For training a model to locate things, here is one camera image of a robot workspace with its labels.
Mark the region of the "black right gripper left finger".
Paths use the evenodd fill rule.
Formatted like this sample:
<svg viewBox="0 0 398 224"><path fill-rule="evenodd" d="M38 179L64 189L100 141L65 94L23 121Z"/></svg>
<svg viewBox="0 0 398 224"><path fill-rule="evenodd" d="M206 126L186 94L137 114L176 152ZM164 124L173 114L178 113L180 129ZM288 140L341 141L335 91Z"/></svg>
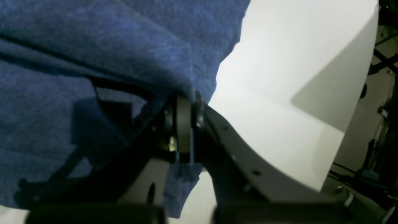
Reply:
<svg viewBox="0 0 398 224"><path fill-rule="evenodd" d="M26 224L165 224L162 197L172 165L192 161L192 103L173 93L148 126L111 161L85 178L68 179L68 159L46 182L21 180L17 205Z"/></svg>

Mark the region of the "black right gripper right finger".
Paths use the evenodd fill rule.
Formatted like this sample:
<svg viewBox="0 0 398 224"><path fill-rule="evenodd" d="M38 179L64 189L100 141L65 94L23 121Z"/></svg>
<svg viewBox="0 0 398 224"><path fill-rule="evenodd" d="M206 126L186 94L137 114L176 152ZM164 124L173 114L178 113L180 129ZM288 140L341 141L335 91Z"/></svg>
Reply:
<svg viewBox="0 0 398 224"><path fill-rule="evenodd" d="M342 203L262 159L201 97L192 119L194 158L209 172L215 190L212 224L354 224Z"/></svg>

